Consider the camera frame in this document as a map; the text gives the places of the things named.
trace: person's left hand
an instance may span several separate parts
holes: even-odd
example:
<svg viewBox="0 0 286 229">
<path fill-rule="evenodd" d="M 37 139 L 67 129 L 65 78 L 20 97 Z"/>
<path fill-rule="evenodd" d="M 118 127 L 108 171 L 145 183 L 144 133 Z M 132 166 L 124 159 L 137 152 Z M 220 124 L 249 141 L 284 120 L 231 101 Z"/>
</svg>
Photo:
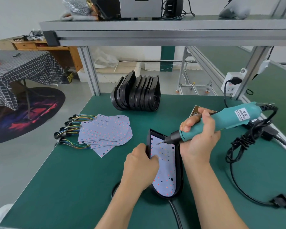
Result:
<svg viewBox="0 0 286 229">
<path fill-rule="evenodd" d="M 149 159 L 145 150 L 145 144 L 141 143 L 127 155 L 121 179 L 121 185 L 127 185 L 139 194 L 152 184 L 159 170 L 158 156 Z"/>
</svg>

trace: teal electric screwdriver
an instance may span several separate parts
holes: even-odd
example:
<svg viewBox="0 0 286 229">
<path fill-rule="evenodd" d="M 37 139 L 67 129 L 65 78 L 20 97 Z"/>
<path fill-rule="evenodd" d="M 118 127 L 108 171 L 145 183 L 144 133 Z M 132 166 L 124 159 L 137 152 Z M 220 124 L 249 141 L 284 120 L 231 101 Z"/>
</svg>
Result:
<svg viewBox="0 0 286 229">
<path fill-rule="evenodd" d="M 238 125 L 246 125 L 250 120 L 260 117 L 262 109 L 256 105 L 256 102 L 249 104 L 241 104 L 235 107 L 224 108 L 220 112 L 211 114 L 215 120 L 215 131 L 233 128 Z M 191 127 L 189 132 L 177 130 L 167 136 L 163 142 L 166 144 L 175 144 L 180 141 L 191 140 L 194 136 L 202 133 L 203 122 L 202 120 Z"/>
</svg>

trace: table covered with tablecloth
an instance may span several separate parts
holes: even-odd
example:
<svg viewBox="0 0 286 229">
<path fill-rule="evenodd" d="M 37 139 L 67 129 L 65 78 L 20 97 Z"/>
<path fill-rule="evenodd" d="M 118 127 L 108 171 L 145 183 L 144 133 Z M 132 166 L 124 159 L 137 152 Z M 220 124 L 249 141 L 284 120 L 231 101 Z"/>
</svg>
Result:
<svg viewBox="0 0 286 229">
<path fill-rule="evenodd" d="M 17 110 L 17 98 L 10 83 L 24 79 L 59 84 L 63 68 L 48 51 L 0 51 L 0 106 Z"/>
</svg>

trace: screwdriver label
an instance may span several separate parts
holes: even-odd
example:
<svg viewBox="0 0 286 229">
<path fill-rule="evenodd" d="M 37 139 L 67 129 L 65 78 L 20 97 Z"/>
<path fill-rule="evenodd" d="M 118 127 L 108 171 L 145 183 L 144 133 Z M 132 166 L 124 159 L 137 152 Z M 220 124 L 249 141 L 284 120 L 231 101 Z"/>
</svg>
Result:
<svg viewBox="0 0 286 229">
<path fill-rule="evenodd" d="M 237 115 L 239 121 L 245 121 L 247 119 L 250 119 L 249 113 L 245 108 L 238 109 L 234 112 Z"/>
</svg>

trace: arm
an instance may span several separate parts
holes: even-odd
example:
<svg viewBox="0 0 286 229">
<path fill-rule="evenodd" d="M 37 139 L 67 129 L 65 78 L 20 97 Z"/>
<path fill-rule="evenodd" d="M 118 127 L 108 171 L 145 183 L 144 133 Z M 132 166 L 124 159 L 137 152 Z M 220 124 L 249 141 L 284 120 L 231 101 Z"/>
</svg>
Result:
<svg viewBox="0 0 286 229">
<path fill-rule="evenodd" d="M 220 131 L 214 132 L 215 121 L 207 110 L 202 113 L 203 132 L 191 141 L 180 144 L 180 153 L 194 195 L 202 229 L 248 229 L 238 216 L 229 197 L 220 185 L 210 166 L 211 151 L 220 138 Z M 200 119 L 188 118 L 180 130 L 188 132 Z"/>
<path fill-rule="evenodd" d="M 121 184 L 95 229 L 128 227 L 137 200 L 142 191 L 153 182 L 159 170 L 159 158 L 153 156 L 149 159 L 145 149 L 146 146 L 141 143 L 127 155 Z"/>
</svg>

